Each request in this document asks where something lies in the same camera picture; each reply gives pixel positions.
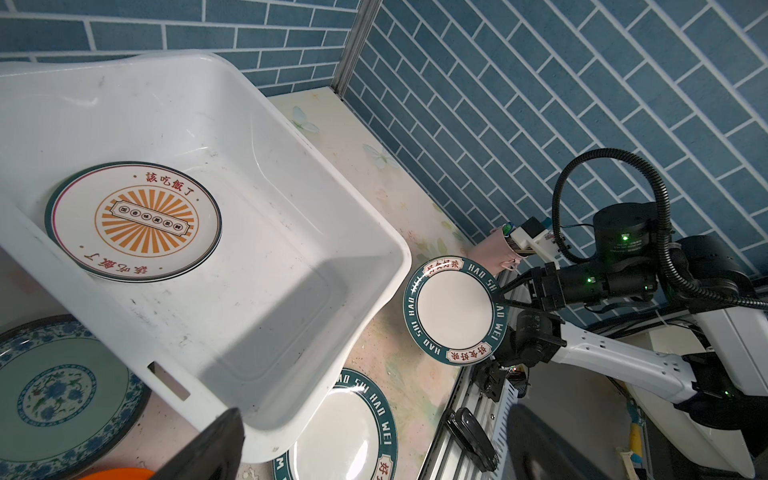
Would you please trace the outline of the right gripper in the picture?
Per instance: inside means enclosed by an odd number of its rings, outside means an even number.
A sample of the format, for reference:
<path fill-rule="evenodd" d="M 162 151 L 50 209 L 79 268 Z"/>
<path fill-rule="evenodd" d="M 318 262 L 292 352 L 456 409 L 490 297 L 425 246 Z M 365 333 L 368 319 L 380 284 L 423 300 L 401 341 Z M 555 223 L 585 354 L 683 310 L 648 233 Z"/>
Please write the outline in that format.
<path fill-rule="evenodd" d="M 655 265 L 647 257 L 608 264 L 599 260 L 558 269 L 549 263 L 516 276 L 506 271 L 491 294 L 496 303 L 533 312 L 561 323 L 554 311 L 581 304 L 590 312 L 641 308 L 652 303 L 659 287 Z M 532 300 L 530 303 L 516 300 Z"/>

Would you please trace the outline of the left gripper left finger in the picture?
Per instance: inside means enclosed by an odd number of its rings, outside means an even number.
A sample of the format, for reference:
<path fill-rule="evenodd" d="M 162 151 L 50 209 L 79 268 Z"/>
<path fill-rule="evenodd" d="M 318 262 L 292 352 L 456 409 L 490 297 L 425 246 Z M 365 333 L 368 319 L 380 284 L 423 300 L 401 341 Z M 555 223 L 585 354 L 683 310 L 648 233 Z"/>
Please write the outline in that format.
<path fill-rule="evenodd" d="M 151 479 L 236 479 L 244 441 L 241 412 L 238 408 L 230 408 L 160 468 Z"/>

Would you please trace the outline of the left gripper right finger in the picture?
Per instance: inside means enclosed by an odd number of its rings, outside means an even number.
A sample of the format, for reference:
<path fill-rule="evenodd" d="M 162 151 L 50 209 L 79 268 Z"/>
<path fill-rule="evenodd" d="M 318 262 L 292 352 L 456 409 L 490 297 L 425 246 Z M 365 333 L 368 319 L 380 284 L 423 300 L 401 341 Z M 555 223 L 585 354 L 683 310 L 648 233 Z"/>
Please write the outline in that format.
<path fill-rule="evenodd" d="M 510 408 L 506 440 L 517 479 L 608 479 L 524 405 L 516 404 Z"/>

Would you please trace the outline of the orange sunburst plate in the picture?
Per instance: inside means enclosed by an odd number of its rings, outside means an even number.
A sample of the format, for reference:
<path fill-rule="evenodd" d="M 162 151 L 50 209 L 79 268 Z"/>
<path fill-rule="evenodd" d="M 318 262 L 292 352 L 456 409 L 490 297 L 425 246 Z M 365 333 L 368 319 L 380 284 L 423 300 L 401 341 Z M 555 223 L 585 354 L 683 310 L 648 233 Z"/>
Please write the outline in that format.
<path fill-rule="evenodd" d="M 205 262 L 220 242 L 223 219 L 193 177 L 154 163 L 113 162 L 64 180 L 46 205 L 45 229 L 83 270 L 150 283 Z"/>

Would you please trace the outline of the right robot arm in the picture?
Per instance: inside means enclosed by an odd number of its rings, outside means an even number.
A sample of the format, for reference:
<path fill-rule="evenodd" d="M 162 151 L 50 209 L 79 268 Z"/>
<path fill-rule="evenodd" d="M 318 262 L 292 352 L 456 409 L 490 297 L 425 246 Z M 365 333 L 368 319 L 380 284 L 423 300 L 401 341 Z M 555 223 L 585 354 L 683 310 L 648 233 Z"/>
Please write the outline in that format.
<path fill-rule="evenodd" d="M 593 220 L 596 255 L 553 264 L 504 287 L 516 313 L 510 356 L 555 362 L 624 382 L 657 427 L 690 461 L 750 478 L 751 433 L 767 430 L 767 314 L 684 293 L 663 274 L 661 225 L 652 203 L 623 203 Z M 585 330 L 562 319 L 581 303 L 611 307 L 663 293 L 659 309 Z"/>

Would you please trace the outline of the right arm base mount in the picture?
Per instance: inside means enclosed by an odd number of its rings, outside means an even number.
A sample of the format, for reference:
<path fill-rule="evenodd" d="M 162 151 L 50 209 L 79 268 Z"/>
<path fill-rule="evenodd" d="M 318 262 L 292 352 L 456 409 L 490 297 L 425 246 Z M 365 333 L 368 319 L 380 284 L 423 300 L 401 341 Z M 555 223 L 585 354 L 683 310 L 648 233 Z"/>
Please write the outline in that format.
<path fill-rule="evenodd" d="M 502 391 L 506 385 L 517 391 L 518 398 L 526 396 L 529 386 L 528 371 L 525 365 L 506 367 L 494 359 L 488 359 L 473 368 L 472 382 L 484 397 L 493 402 L 501 400 Z"/>

